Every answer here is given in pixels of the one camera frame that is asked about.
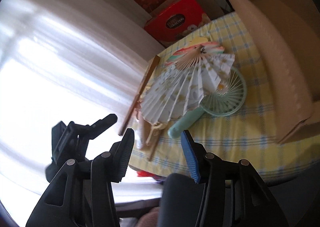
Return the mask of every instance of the oval label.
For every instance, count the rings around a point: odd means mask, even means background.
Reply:
[[[169,29],[174,29],[181,26],[185,22],[186,18],[183,14],[176,14],[168,19],[165,26]]]

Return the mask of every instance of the green fan handle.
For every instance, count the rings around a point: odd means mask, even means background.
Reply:
[[[168,136],[170,138],[179,138],[182,131],[191,127],[192,124],[196,122],[203,113],[204,110],[201,107],[188,111],[182,118],[180,118],[168,129]]]

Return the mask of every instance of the fan grille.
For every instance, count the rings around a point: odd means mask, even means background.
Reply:
[[[200,106],[213,116],[228,116],[238,111],[247,95],[247,87],[240,72],[231,67],[230,77],[226,83],[228,90],[218,90],[205,96]]]

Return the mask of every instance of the sheer curtain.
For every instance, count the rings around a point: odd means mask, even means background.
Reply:
[[[115,113],[118,123],[89,143],[89,159],[120,140],[147,60],[163,49],[141,28],[148,18],[133,0],[0,3],[0,200],[20,226],[48,185],[53,125]],[[114,186],[116,202],[161,194],[135,175]]]

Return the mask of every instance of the yellow plaid tablecloth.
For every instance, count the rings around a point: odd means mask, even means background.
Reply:
[[[211,37],[225,47],[225,53],[236,55],[234,66],[244,76],[248,94],[243,107],[233,115],[212,117],[204,114],[189,128],[194,140],[223,160],[248,159],[265,181],[291,177],[318,161],[320,136],[283,145],[274,143],[275,111],[266,69],[236,13],[212,21],[161,52],[155,77],[164,69],[164,63],[172,53],[197,36]],[[147,161],[146,152],[134,147],[130,165],[161,176],[170,173],[189,175],[180,139],[170,139],[167,135],[174,122],[163,130],[152,161]]]

